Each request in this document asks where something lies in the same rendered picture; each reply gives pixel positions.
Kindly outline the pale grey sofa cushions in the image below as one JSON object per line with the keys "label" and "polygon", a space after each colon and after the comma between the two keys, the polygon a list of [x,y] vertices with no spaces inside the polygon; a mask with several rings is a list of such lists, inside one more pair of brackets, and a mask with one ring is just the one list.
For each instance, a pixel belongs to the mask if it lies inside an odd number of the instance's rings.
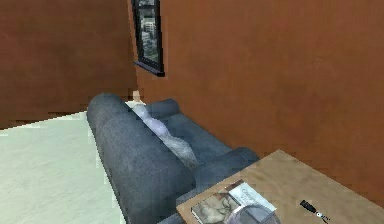
{"label": "pale grey sofa cushions", "polygon": [[127,105],[187,168],[194,169],[198,166],[197,158],[191,146],[183,139],[173,136],[163,122],[152,117],[145,108],[145,103],[132,100],[128,101]]}

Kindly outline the grey printed book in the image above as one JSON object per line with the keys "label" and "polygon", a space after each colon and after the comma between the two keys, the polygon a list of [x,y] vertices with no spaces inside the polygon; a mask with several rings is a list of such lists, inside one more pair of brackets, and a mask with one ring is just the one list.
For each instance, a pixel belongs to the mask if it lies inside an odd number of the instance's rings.
{"label": "grey printed book", "polygon": [[275,213],[276,207],[243,180],[236,181],[197,203],[191,213],[199,224],[227,224],[228,218],[240,206],[259,204]]}

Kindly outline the black remote control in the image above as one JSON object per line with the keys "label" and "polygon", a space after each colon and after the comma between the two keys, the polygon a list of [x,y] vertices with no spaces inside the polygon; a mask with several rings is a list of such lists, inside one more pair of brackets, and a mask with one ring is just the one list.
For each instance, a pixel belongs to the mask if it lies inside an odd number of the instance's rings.
{"label": "black remote control", "polygon": [[312,204],[307,202],[306,200],[302,200],[300,202],[300,205],[306,209],[307,211],[315,214],[317,217],[319,217],[325,224],[329,224],[329,218],[325,216],[323,213],[318,211]]}

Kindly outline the black framed window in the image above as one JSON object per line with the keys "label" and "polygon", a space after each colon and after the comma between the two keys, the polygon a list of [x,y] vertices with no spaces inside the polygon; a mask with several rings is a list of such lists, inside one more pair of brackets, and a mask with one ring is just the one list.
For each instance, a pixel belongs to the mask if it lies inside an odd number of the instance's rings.
{"label": "black framed window", "polygon": [[160,0],[131,0],[139,67],[164,77]]}

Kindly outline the grey round bowl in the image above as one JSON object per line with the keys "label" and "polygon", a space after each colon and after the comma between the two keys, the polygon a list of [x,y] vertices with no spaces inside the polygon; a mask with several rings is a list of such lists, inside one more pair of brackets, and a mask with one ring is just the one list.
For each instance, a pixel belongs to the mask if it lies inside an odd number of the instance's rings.
{"label": "grey round bowl", "polygon": [[237,208],[228,218],[227,224],[281,224],[281,221],[269,208],[249,204]]}

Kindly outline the dark blue-grey sofa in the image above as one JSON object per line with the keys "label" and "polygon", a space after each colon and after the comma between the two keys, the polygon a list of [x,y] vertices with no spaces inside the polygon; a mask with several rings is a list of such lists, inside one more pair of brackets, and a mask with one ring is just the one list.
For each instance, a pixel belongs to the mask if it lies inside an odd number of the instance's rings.
{"label": "dark blue-grey sofa", "polygon": [[184,224],[179,204],[259,160],[247,147],[225,145],[171,98],[145,109],[191,146],[197,167],[188,169],[119,96],[95,96],[87,120],[126,224]]}

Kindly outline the brown wooden table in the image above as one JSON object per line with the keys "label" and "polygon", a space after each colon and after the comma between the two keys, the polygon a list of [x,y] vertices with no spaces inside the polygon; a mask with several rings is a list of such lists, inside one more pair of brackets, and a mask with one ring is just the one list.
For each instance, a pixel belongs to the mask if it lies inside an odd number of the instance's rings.
{"label": "brown wooden table", "polygon": [[383,208],[282,150],[178,205],[178,213],[187,224],[198,224],[191,208],[238,180],[273,204],[282,224],[325,224],[300,205],[302,200],[327,216],[329,224],[384,224]]}

